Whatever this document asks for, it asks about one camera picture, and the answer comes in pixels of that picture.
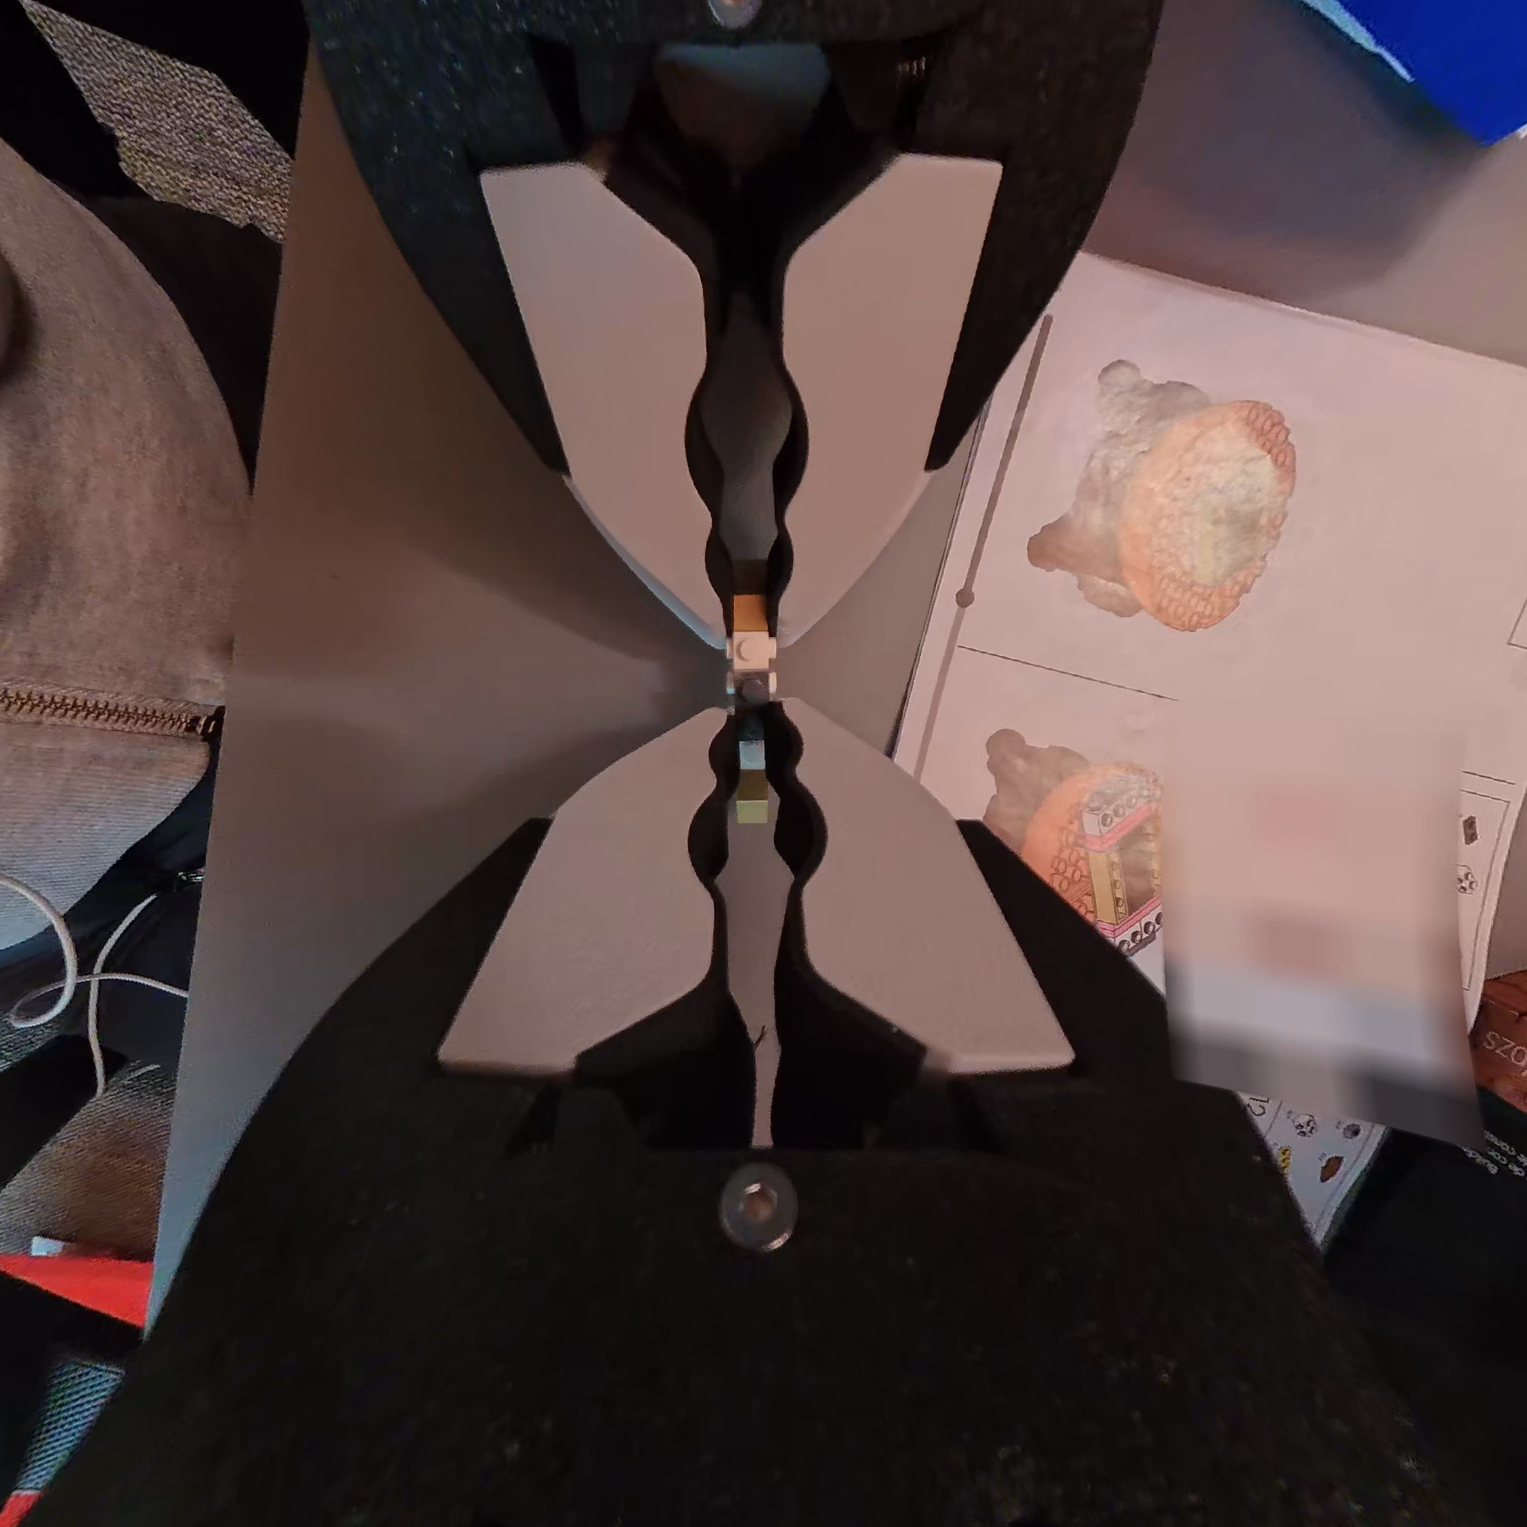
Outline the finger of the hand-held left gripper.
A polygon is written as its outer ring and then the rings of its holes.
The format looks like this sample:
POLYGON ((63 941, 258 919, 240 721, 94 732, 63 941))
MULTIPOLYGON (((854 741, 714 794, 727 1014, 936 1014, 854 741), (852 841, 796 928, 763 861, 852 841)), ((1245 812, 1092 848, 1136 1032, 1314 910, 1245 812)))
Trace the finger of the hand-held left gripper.
POLYGON ((801 638, 921 496, 1001 163, 887 163, 789 258, 780 348, 807 456, 776 638, 801 638))
POLYGON ((483 199, 585 516, 700 639, 725 639, 685 432, 709 359, 694 259, 587 163, 492 167, 483 199))

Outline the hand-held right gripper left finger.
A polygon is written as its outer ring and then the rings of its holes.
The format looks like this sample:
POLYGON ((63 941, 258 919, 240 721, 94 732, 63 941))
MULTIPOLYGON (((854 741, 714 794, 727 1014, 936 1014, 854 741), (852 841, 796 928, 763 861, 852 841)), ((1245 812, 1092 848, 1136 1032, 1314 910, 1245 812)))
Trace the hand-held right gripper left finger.
POLYGON ((458 1072, 569 1076, 583 1052, 690 992, 716 910, 689 832, 725 712, 698 712, 550 818, 438 1048, 458 1072))

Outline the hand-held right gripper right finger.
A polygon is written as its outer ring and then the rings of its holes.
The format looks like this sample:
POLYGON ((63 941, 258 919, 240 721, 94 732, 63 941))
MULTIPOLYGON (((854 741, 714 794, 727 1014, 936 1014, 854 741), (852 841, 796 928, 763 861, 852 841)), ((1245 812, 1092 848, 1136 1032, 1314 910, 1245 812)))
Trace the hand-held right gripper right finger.
POLYGON ((776 714, 780 1114, 889 1114, 921 1081, 1063 1074, 1074 1047, 963 832, 821 712, 776 714))

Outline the small yellow brick piece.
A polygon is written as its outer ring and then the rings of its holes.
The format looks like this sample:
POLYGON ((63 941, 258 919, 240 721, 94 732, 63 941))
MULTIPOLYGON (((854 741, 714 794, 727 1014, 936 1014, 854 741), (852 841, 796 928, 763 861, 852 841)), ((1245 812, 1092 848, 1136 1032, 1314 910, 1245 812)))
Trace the small yellow brick piece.
POLYGON ((732 594, 725 659, 725 698, 738 750, 734 821, 765 827, 772 818, 765 718, 776 699, 776 636, 765 592, 745 587, 732 594))

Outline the blue plastic bin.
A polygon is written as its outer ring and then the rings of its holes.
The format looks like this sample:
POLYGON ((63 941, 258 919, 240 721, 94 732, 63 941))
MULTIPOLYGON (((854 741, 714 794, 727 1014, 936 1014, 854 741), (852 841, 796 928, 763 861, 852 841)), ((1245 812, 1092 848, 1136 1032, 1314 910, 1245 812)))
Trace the blue plastic bin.
POLYGON ((1470 138, 1525 134, 1525 1, 1307 1, 1470 138))

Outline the white instruction booklet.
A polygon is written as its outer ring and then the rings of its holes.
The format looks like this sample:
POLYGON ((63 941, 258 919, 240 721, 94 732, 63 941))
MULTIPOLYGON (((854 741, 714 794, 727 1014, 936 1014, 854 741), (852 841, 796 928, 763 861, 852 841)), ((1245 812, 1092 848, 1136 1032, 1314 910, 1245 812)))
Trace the white instruction booklet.
POLYGON ((1467 1028, 1523 803, 1523 370, 1081 254, 985 405, 894 761, 1232 1088, 1310 1236, 1467 1028))

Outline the black flower print box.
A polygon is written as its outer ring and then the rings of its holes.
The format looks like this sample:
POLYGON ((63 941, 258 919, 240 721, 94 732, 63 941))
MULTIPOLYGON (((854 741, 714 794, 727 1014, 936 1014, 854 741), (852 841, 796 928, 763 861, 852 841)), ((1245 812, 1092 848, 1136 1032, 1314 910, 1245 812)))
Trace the black flower print box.
POLYGON ((1525 968, 1483 983, 1469 1036, 1490 1172, 1525 1179, 1525 968))

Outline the orange floor object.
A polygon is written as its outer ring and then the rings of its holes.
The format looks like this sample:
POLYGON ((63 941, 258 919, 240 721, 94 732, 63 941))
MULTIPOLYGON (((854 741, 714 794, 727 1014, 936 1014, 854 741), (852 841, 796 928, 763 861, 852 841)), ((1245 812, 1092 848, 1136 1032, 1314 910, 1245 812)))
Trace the orange floor object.
POLYGON ((27 1285, 141 1332, 154 1265, 103 1252, 3 1252, 1 1272, 27 1285))

